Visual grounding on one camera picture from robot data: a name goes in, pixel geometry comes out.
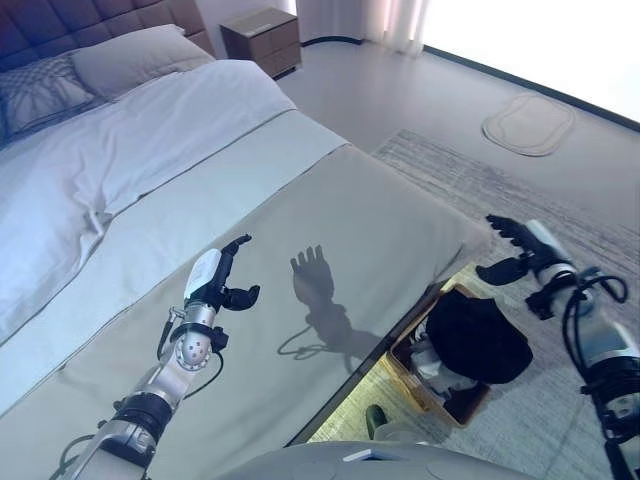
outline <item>white curtain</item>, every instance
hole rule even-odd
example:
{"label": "white curtain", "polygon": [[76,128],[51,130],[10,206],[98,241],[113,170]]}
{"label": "white curtain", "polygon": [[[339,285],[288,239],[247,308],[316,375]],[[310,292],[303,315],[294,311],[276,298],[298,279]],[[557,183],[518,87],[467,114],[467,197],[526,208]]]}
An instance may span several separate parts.
{"label": "white curtain", "polygon": [[416,56],[424,45],[429,0],[365,0],[367,40]]}

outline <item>robotic arm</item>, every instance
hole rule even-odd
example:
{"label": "robotic arm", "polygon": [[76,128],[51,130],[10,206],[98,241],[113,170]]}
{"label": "robotic arm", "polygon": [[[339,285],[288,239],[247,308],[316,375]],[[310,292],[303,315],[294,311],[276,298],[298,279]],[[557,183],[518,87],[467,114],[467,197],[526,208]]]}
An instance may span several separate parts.
{"label": "robotic arm", "polygon": [[[184,292],[184,311],[171,310],[158,346],[156,367],[142,377],[117,412],[93,437],[63,477],[65,480],[139,480],[156,451],[165,427],[187,395],[211,354],[227,345],[228,337],[213,322],[220,308],[246,310],[260,293],[257,285],[248,291],[229,289],[233,257],[240,245],[251,240],[244,235],[221,251],[209,250],[194,265]],[[167,337],[176,318],[180,325]]]}
{"label": "robotic arm", "polygon": [[[602,425],[605,450],[616,480],[640,480],[640,353],[629,332],[598,309],[601,286],[614,300],[627,299],[625,282],[597,269],[579,274],[569,255],[537,220],[520,224],[489,215],[500,236],[524,251],[484,268],[478,276],[493,285],[506,285],[533,272],[541,290],[526,299],[541,320],[562,310],[565,347],[585,381],[581,393],[591,395]],[[622,286],[616,291],[612,282]]]}

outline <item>gray floor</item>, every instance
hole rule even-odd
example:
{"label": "gray floor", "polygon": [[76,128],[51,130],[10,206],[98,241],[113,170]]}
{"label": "gray floor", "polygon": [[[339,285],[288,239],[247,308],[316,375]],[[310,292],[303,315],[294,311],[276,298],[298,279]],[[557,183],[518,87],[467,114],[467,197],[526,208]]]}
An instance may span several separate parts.
{"label": "gray floor", "polygon": [[279,80],[310,117],[366,152],[402,128],[528,181],[640,231],[640,134],[581,110],[552,155],[530,158],[486,140],[482,121],[525,91],[510,82],[423,53],[417,59],[377,45],[322,43]]}

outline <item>gray bed cover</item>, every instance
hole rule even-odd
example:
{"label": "gray bed cover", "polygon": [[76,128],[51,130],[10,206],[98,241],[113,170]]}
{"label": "gray bed cover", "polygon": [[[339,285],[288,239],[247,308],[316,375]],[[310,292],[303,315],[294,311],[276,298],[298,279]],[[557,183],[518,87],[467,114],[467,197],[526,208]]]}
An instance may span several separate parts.
{"label": "gray bed cover", "polygon": [[[177,221],[189,228],[197,219]],[[154,480],[212,478],[286,444],[427,286],[489,243],[486,229],[352,146],[326,156],[212,246],[244,232],[254,239],[228,285],[259,284],[260,299],[249,311],[219,315],[230,335],[224,371],[181,405],[152,464]],[[0,419],[3,478],[48,478],[70,440],[112,415],[112,402],[154,365],[167,310],[181,305],[192,264],[115,317]],[[213,359],[202,380],[216,368]]]}

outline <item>white duvet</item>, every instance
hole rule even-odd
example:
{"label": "white duvet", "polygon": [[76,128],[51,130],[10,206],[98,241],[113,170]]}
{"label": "white duvet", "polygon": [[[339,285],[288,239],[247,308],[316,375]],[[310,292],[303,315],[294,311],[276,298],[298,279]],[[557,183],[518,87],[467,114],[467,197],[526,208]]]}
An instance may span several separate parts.
{"label": "white duvet", "polygon": [[294,108],[254,63],[221,60],[1,151],[0,343],[78,273],[109,218]]}

